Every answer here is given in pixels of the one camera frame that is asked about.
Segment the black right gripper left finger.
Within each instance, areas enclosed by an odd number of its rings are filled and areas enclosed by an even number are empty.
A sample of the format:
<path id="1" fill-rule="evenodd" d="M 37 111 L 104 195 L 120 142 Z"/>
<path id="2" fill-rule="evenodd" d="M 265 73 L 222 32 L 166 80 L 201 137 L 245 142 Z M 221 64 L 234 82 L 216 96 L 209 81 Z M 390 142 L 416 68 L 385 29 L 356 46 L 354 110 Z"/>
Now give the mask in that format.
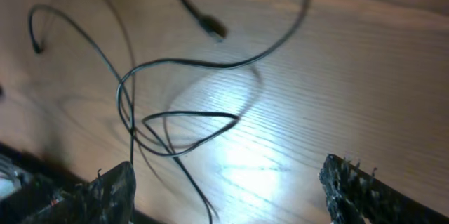
<path id="1" fill-rule="evenodd" d="M 129 223 L 134 204 L 136 179 L 133 165 L 121 162 L 108 172 L 99 173 L 89 183 L 78 183 L 71 190 L 52 187 L 47 202 L 22 223 L 96 224 Z"/>

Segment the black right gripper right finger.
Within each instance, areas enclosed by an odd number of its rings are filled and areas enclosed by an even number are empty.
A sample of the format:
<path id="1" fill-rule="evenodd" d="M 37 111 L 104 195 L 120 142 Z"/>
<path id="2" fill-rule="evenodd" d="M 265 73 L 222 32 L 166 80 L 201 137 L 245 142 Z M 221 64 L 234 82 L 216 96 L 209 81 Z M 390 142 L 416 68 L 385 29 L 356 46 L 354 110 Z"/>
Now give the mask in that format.
<path id="1" fill-rule="evenodd" d="M 329 154 L 319 173 L 332 223 L 448 224 L 448 217 L 401 194 L 360 164 Z"/>

